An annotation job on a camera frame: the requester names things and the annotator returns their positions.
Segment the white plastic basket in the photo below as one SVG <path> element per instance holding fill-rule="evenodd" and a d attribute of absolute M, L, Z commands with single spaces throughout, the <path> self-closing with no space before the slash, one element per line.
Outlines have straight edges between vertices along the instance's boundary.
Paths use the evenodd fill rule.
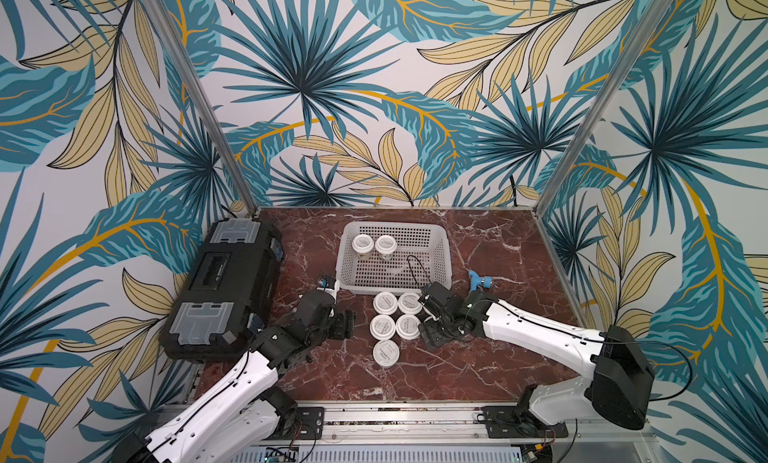
<path fill-rule="evenodd" d="M 395 249 L 389 256 L 373 249 L 362 257 L 353 248 L 353 241 L 359 235 L 374 240 L 390 236 Z M 352 222 L 342 233 L 335 270 L 340 287 L 360 295 L 383 291 L 400 295 L 434 282 L 451 287 L 453 272 L 448 235 L 443 227 L 435 224 Z"/>

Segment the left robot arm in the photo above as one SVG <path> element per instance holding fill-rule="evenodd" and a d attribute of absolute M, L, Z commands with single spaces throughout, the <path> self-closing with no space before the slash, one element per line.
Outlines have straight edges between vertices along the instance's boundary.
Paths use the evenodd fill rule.
<path fill-rule="evenodd" d="M 288 435 L 297 403 L 277 386 L 289 370 L 311 361 L 326 340 L 352 337 L 355 314 L 337 309 L 339 285 L 324 280 L 295 309 L 256 335 L 240 360 L 204 395 L 148 435 L 131 434 L 114 462 L 225 462 L 273 434 Z"/>

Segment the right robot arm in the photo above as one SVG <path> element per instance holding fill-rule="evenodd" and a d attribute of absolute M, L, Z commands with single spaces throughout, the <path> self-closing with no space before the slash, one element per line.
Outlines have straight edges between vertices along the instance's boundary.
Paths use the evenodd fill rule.
<path fill-rule="evenodd" d="M 437 282 L 422 288 L 419 301 L 431 316 L 419 327 L 431 349 L 472 336 L 525 348 L 575 372 L 559 383 L 528 386 L 512 422 L 545 429 L 600 417 L 627 430 L 645 426 L 655 372 L 627 330 L 560 323 L 480 290 L 460 297 Z"/>

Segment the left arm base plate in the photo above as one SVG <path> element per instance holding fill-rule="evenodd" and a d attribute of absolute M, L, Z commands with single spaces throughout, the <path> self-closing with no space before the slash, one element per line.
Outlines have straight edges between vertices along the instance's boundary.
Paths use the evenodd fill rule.
<path fill-rule="evenodd" d="M 288 417 L 281 417 L 267 441 L 308 440 L 323 436 L 326 410 L 324 407 L 298 407 Z"/>

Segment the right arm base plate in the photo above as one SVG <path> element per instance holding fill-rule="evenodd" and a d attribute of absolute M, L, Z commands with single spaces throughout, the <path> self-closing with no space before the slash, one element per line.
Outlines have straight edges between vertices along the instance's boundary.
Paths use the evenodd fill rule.
<path fill-rule="evenodd" d="M 513 406 L 485 406 L 476 421 L 482 424 L 490 439 L 540 439 L 545 442 L 565 438 L 569 431 L 564 423 L 545 424 L 528 411 Z"/>

